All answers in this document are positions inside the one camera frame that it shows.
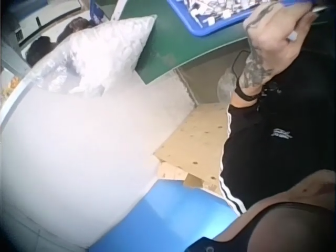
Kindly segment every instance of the tattooed hand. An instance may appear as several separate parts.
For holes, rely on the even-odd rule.
[[[317,18],[311,7],[310,3],[290,7],[277,2],[261,4],[244,21],[251,49],[239,80],[245,94],[258,93],[262,85],[296,59],[312,22]],[[294,30],[298,36],[292,42],[287,37]]]

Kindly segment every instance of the white bag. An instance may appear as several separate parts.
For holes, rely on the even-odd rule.
[[[101,96],[135,69],[155,19],[110,21],[74,33],[40,60],[23,81],[51,92]]]

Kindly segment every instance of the blue surface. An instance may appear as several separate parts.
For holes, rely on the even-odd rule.
[[[170,6],[173,8],[173,10],[176,12],[176,14],[179,16],[179,18],[182,20],[185,27],[195,36],[206,36],[211,33],[214,33],[220,29],[226,28],[228,26],[243,22],[245,18],[247,18],[253,9],[247,9],[245,11],[242,11],[240,13],[237,13],[233,15],[232,17],[228,19],[222,19],[218,22],[216,22],[212,26],[208,26],[207,23],[202,23],[202,20],[205,20],[208,16],[204,16],[200,18],[202,26],[201,27],[190,15],[188,12],[187,7],[184,5],[183,1],[179,0],[167,0]],[[298,2],[313,2],[314,0],[281,0],[285,6],[292,5],[294,3]]]
[[[183,252],[201,237],[214,238],[236,217],[218,197],[160,180],[89,252]]]

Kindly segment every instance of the black wristband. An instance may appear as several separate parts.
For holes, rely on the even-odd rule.
[[[255,96],[248,96],[247,94],[244,94],[239,85],[239,78],[237,78],[235,92],[244,101],[254,101],[255,99],[258,99],[261,94],[261,92],[259,94],[256,94]]]

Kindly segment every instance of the man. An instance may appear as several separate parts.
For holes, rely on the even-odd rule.
[[[186,252],[332,252],[334,215],[335,172],[320,170],[257,202],[215,240],[203,237]]]
[[[56,43],[52,43],[48,36],[41,36],[36,39],[28,49],[26,53],[26,61],[33,67],[38,63],[44,56],[50,53],[55,47]]]
[[[85,18],[77,17],[67,24],[62,33],[57,37],[56,43],[52,43],[50,38],[47,36],[39,37],[31,44],[27,51],[26,60],[28,64],[33,67],[37,62],[50,53],[59,43],[61,43],[71,34],[92,27],[92,22],[89,22]]]
[[[92,27],[92,23],[89,22],[87,19],[77,17],[73,19],[69,24],[67,24],[62,33],[57,37],[57,44],[61,43],[64,39],[66,39],[73,33]]]
[[[267,3],[244,21],[251,52],[233,80],[220,173],[223,197],[237,215],[335,168],[334,59],[300,53],[317,18],[311,8]]]

